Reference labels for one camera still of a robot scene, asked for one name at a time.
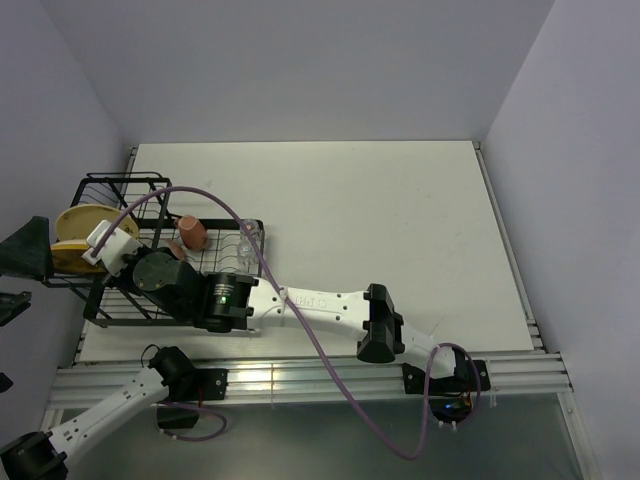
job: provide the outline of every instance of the white plastic part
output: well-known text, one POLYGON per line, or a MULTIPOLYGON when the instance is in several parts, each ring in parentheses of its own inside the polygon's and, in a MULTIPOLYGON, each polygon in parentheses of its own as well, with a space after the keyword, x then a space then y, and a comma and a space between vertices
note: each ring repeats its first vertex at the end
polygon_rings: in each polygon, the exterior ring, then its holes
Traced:
POLYGON ((156 370, 145 368, 95 407, 53 428, 49 441, 58 453, 67 454, 68 467, 138 412, 168 395, 169 387, 162 385, 162 376, 156 370))
POLYGON ((126 266, 122 259, 123 255, 135 253, 142 244, 123 230, 116 228, 104 244, 104 247, 98 252, 98 255, 95 257, 92 256, 94 247, 110 226, 111 222, 103 220, 94 228, 93 232, 87 237, 87 243, 91 248, 84 252, 82 258, 91 265, 102 262, 107 271, 117 277, 120 275, 120 271, 126 266))
MULTIPOLYGON (((276 292, 266 280, 258 279, 258 282, 249 296, 248 306, 253 308, 253 315, 247 319, 249 329, 302 328, 294 312, 284 302, 283 292, 286 292, 313 331, 330 332, 354 340, 354 353, 355 342, 365 337, 362 322, 369 320, 369 302, 364 299, 363 291, 330 293, 284 287, 285 290, 276 292)), ((406 321, 402 327, 402 343, 405 353, 396 355, 396 360, 422 369, 438 346, 433 337, 412 328, 406 321)), ((454 368, 453 351, 448 347, 442 348, 433 362, 431 378, 449 377, 453 375, 454 368)))

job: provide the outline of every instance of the metal frame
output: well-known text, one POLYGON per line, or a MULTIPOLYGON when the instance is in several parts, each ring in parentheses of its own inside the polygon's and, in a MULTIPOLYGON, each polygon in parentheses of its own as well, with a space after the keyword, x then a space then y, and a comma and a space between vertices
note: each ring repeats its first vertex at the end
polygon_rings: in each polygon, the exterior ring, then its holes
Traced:
MULTIPOLYGON (((544 347, 489 180, 481 145, 477 142, 473 145, 534 345, 534 350, 530 352, 472 354, 474 358, 487 362, 492 389, 486 395, 491 398, 491 405, 495 406, 500 395, 556 393, 583 478, 600 480, 602 475, 577 410, 573 387, 562 356, 559 353, 548 353, 544 347)), ((137 147, 133 147, 127 171, 133 169, 136 153, 137 147)), ((87 326, 85 324, 78 354, 82 350, 87 326)), ((334 358, 332 363, 359 400, 407 398, 399 364, 368 365, 354 358, 334 358)), ((343 399, 319 360, 266 359, 207 362, 197 366, 229 370, 226 398, 217 401, 216 405, 343 399)), ((73 368, 58 370, 42 423, 43 430, 59 424, 65 409, 92 407, 130 381, 139 370, 140 365, 136 362, 77 364, 73 368)))

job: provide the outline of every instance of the dish rack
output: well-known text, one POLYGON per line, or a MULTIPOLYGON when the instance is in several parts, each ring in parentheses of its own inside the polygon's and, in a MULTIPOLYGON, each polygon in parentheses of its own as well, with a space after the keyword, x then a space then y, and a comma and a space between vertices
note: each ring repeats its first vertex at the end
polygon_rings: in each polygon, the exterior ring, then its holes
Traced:
MULTIPOLYGON (((137 199, 162 188, 171 186, 171 180, 158 172, 88 173, 80 181, 71 207, 81 204, 102 204, 127 208, 137 199)), ((166 246, 164 240, 182 244, 180 232, 174 220, 180 218, 168 209, 169 197, 165 194, 136 208, 131 217, 140 229, 138 241, 150 248, 166 246)), ((260 277, 260 265, 252 265, 249 271, 239 266, 237 246, 241 234, 232 219, 200 219, 207 229, 209 242, 202 252, 185 249, 189 264, 199 272, 242 272, 260 277)), ((259 246, 264 253, 264 224, 260 227, 259 246)), ((71 275, 55 273, 42 283, 48 288, 66 288, 85 302, 83 316, 100 326, 179 326, 184 325, 155 306, 144 297, 117 288, 105 286, 106 273, 71 275)))

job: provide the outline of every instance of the cup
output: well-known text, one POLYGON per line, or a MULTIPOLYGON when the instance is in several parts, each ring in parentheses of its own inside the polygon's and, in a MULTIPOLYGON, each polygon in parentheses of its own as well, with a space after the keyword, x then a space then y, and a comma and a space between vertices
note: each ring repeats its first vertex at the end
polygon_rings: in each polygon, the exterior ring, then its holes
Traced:
POLYGON ((189 250, 201 252, 207 247, 207 243, 209 242, 207 229, 204 228, 202 222, 196 217, 193 215, 185 215, 180 219, 174 220, 173 224, 180 231, 182 243, 189 250))

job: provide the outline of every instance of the black cable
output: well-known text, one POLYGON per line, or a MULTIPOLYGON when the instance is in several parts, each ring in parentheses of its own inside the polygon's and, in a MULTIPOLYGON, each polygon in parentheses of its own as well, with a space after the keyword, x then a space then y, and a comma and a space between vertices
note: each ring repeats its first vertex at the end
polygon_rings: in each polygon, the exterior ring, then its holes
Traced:
POLYGON ((142 351, 142 355, 140 355, 140 365, 142 365, 142 368, 144 368, 144 361, 143 361, 144 354, 147 353, 147 350, 149 350, 151 347, 156 347, 158 349, 158 352, 160 351, 160 347, 157 346, 155 343, 150 343, 149 345, 147 345, 147 348, 145 348, 142 351))

